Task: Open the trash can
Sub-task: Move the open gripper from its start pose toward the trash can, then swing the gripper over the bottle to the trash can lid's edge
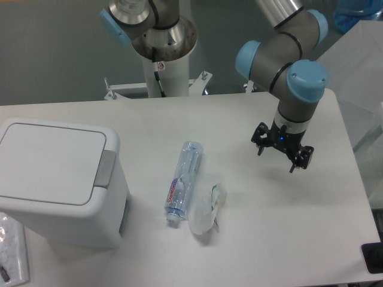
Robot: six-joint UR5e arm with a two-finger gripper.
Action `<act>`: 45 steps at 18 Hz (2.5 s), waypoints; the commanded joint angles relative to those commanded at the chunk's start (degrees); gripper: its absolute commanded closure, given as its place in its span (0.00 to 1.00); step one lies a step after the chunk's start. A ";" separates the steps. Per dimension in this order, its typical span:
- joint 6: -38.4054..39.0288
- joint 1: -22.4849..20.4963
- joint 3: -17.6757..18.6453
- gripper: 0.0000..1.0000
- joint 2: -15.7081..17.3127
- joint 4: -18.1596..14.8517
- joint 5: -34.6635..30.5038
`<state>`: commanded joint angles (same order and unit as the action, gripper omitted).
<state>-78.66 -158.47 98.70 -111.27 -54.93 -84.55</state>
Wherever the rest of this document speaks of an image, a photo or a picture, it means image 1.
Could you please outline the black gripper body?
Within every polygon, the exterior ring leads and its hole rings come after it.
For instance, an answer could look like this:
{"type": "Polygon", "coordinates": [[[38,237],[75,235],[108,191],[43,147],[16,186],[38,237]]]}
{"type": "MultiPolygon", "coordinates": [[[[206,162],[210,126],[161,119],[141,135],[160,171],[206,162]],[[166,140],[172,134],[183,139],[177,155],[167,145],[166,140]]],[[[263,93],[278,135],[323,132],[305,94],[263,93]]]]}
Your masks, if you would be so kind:
{"type": "Polygon", "coordinates": [[[285,154],[301,152],[305,123],[295,123],[287,120],[274,119],[268,134],[269,147],[285,154]]]}

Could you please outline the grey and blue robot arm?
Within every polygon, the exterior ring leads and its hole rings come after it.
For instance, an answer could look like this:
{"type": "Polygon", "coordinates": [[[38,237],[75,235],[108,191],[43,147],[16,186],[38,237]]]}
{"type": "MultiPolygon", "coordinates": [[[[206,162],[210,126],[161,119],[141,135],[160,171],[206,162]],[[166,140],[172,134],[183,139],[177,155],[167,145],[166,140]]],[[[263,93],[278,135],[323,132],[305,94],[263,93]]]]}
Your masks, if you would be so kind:
{"type": "MultiPolygon", "coordinates": [[[[324,66],[306,55],[327,35],[327,20],[300,1],[259,1],[258,6],[276,35],[264,44],[244,44],[235,68],[279,103],[272,125],[260,123],[251,140],[260,151],[272,147],[284,153],[292,169],[305,169],[314,149],[302,145],[302,138],[327,82],[324,66]]],[[[178,1],[110,1],[100,18],[115,42],[141,57],[150,97],[190,94],[189,55],[197,33],[180,14],[178,1]]]]}

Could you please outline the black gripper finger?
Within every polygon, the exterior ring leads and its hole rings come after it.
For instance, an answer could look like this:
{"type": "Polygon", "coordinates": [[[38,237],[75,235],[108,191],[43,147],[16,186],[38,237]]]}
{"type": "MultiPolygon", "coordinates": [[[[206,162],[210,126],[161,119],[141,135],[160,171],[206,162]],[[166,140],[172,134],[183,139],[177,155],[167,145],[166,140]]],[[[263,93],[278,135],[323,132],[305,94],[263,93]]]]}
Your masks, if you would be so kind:
{"type": "Polygon", "coordinates": [[[258,156],[261,156],[265,148],[270,147],[269,134],[270,134],[270,129],[264,122],[261,122],[255,129],[251,137],[251,142],[256,144],[258,148],[258,152],[257,152],[258,156]]]}
{"type": "Polygon", "coordinates": [[[314,153],[312,146],[299,146],[288,152],[288,158],[292,162],[290,173],[295,169],[307,169],[314,153]]]}

